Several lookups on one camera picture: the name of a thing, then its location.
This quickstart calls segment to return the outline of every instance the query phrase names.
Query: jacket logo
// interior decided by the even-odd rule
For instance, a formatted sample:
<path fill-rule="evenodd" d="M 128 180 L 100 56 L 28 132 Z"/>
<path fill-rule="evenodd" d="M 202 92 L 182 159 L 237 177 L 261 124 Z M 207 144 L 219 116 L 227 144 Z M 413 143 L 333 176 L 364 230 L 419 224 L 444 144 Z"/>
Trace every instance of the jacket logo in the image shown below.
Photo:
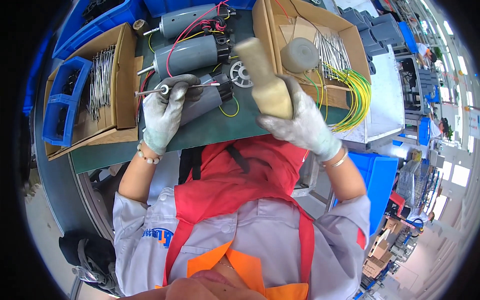
<path fill-rule="evenodd" d="M 165 228 L 146 229 L 142 237 L 156 238 L 160 244 L 163 244 L 164 248 L 168 249 L 170 246 L 170 241 L 173 237 L 173 232 Z"/>

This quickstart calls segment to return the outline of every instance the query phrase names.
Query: white work glove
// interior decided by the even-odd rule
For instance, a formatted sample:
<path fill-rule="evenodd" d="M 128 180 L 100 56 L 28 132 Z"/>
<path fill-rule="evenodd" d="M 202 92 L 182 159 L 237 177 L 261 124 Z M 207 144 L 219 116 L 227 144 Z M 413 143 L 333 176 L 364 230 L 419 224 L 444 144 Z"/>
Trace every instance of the white work glove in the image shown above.
<path fill-rule="evenodd" d="M 269 131 L 277 140 L 287 141 L 297 147 L 317 154 L 317 160 L 332 159 L 342 147 L 342 142 L 333 136 L 312 97 L 307 95 L 292 76 L 277 75 L 287 85 L 293 104 L 293 119 L 284 120 L 261 114 L 258 126 Z"/>
<path fill-rule="evenodd" d="M 165 153 L 168 143 L 179 129 L 183 102 L 198 101 L 203 92 L 201 87 L 188 88 L 200 84 L 200 79 L 191 74 L 166 78 L 155 89 L 164 84 L 170 87 L 167 95 L 152 93 L 143 100 L 144 141 L 158 155 Z"/>

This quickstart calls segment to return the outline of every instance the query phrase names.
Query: red apron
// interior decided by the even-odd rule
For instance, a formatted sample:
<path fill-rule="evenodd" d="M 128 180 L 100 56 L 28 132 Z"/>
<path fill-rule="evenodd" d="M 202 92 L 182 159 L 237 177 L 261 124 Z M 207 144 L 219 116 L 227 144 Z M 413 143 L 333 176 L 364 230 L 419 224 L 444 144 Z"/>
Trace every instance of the red apron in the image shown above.
<path fill-rule="evenodd" d="M 250 165 L 248 174 L 225 148 L 233 143 Z M 205 219 L 236 212 L 243 204 L 259 198 L 280 198 L 292 202 L 300 211 L 300 279 L 307 283 L 314 251 L 313 220 L 290 197 L 299 179 L 305 149 L 278 141 L 272 135 L 211 144 L 202 152 L 201 179 L 175 186 L 177 229 L 165 261 L 163 286 L 180 249 L 190 237 L 193 226 Z"/>

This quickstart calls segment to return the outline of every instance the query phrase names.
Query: orange collar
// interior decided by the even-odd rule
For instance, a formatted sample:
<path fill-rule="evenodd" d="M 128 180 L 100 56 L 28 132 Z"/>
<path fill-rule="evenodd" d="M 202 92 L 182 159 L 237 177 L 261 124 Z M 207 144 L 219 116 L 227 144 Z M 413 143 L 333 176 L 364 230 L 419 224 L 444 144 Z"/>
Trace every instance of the orange collar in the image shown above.
<path fill-rule="evenodd" d="M 268 300 L 307 299 L 307 283 L 265 288 L 260 259 L 230 249 L 231 243 L 232 241 L 190 259 L 187 262 L 187 277 L 201 270 L 210 270 L 225 255 L 249 289 L 259 292 Z"/>

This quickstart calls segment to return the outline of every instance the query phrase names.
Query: silver bangle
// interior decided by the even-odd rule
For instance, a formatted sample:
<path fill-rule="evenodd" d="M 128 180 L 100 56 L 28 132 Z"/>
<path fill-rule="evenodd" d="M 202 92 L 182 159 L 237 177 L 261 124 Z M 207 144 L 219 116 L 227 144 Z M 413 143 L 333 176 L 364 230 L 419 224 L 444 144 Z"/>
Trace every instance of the silver bangle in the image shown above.
<path fill-rule="evenodd" d="M 331 167 L 338 167 L 340 166 L 348 157 L 348 148 L 346 146 L 342 146 L 342 148 L 345 150 L 345 153 L 343 154 L 343 157 L 341 160 L 339 160 L 338 162 L 334 163 L 333 165 L 331 165 Z"/>

